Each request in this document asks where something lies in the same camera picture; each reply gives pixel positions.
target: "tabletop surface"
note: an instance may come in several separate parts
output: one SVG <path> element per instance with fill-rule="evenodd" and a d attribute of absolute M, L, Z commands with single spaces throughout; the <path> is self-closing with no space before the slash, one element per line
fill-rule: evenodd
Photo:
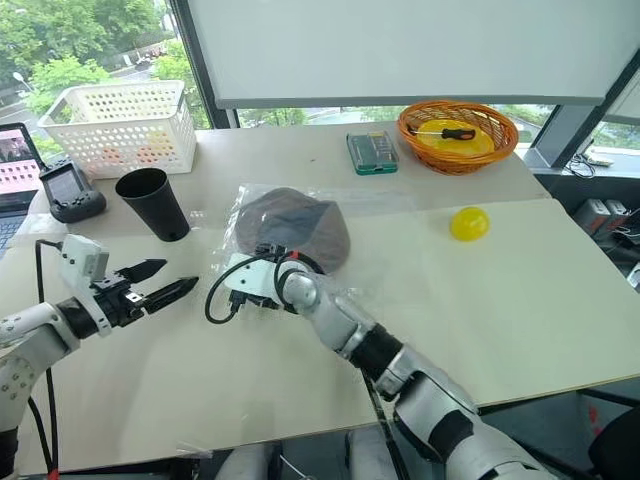
<path fill-rule="evenodd" d="M 343 195 L 362 189 L 382 198 L 397 193 L 403 201 L 393 211 L 345 215 L 352 251 L 336 280 L 479 404 L 640 373 L 630 345 L 640 334 L 633 321 L 637 295 L 517 157 L 447 177 L 423 167 L 397 141 L 398 173 L 358 177 L 346 133 L 384 127 L 391 131 L 378 124 L 199 132 L 193 172 L 171 177 L 194 226 L 176 243 L 149 234 L 115 198 L 115 181 L 97 184 L 108 211 L 69 230 L 104 243 L 109 268 L 168 259 L 142 292 L 180 276 L 199 275 L 200 282 L 153 317 L 108 338 L 87 339 L 54 367 L 63 470 L 375 421 L 358 372 L 323 347 L 304 319 L 251 308 L 225 326 L 204 319 L 204 298 L 224 257 L 227 217 L 243 183 Z M 446 232 L 451 207 L 479 203 L 488 204 L 490 234 L 475 244 L 452 241 Z M 33 239 L 66 231 L 45 207 L 36 198 L 31 222 L 0 263 L 5 313 L 36 301 Z M 558 248 L 558 241 L 572 248 Z M 57 280 L 57 262 L 55 253 L 45 253 L 52 302 L 69 296 Z M 216 308 L 223 304 L 218 299 Z M 40 381 L 39 402 L 43 393 Z M 43 471 L 29 415 L 19 435 L 21 471 Z"/>

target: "handheld device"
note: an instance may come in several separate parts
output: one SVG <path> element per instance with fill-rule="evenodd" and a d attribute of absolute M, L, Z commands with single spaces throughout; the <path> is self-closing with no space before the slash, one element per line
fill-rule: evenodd
<path fill-rule="evenodd" d="M 51 215 L 62 223 L 75 223 L 102 213 L 107 200 L 87 181 L 70 159 L 59 160 L 40 174 Z"/>

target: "orange wicker basket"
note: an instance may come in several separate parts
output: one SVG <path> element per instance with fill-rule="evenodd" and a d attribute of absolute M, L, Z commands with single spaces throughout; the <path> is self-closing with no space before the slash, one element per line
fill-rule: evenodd
<path fill-rule="evenodd" d="M 481 128 L 495 145 L 482 155 L 462 155 L 429 147 L 415 132 L 428 120 L 460 120 Z M 507 157 L 518 143 L 518 130 L 511 120 L 492 108 L 477 103 L 424 102 L 407 107 L 398 118 L 398 129 L 420 161 L 447 175 L 465 175 Z"/>

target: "screwdriver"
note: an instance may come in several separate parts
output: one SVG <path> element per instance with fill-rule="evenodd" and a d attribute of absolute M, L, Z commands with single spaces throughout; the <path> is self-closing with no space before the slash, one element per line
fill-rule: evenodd
<path fill-rule="evenodd" d="M 473 140 L 476 136 L 476 131 L 466 130 L 464 128 L 444 128 L 442 132 L 414 132 L 416 135 L 439 135 L 442 138 L 454 138 L 456 140 Z"/>

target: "laptop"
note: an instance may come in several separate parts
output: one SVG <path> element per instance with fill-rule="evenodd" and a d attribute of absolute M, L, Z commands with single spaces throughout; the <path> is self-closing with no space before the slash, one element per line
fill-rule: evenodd
<path fill-rule="evenodd" d="M 23 123 L 0 125 L 0 258 L 27 217 L 44 167 Z"/>

